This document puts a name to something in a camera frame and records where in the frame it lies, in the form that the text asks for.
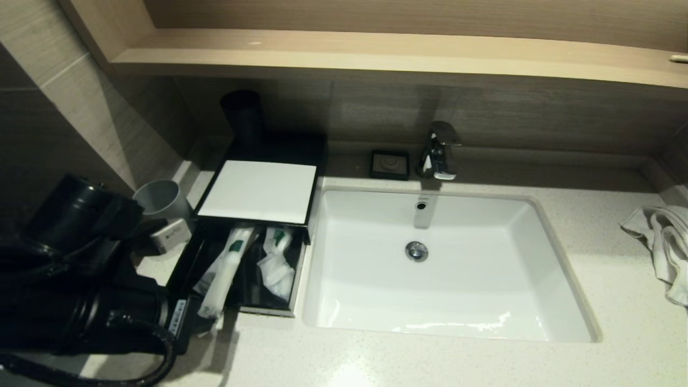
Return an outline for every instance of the faucet handle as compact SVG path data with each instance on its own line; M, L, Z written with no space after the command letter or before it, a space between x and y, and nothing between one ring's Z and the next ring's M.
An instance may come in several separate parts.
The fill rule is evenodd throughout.
M452 147L461 145L461 138L456 134L456 130L454 130L450 123L433 121L430 124L430 134L440 145L450 145Z

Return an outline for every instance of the sink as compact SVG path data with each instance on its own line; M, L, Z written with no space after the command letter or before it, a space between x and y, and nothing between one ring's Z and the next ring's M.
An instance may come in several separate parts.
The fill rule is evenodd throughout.
M427 229L418 228L421 211L426 218L431 211ZM542 219L531 201L520 198L325 191L304 322L594 342L563 254ZM411 259L410 242L425 246L427 259Z

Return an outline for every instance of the drain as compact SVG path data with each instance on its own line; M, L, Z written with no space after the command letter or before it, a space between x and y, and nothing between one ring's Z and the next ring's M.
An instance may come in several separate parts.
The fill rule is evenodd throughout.
M420 242L409 242L406 245L406 256L414 262L423 262L428 259L428 248Z

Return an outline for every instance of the wooden shelf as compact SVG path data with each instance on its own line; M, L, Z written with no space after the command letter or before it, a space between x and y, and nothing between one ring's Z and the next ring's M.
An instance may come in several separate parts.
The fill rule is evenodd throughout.
M461 74L491 74L688 89L688 65L669 61L680 52L489 36L157 28L143 0L60 2L114 74L359 76L447 85L465 79Z

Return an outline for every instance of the white towel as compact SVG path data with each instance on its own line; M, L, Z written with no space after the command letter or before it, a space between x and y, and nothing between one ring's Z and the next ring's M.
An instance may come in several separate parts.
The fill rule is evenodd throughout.
M621 223L621 228L652 252L655 276L671 285L667 299L688 306L688 209L639 208Z

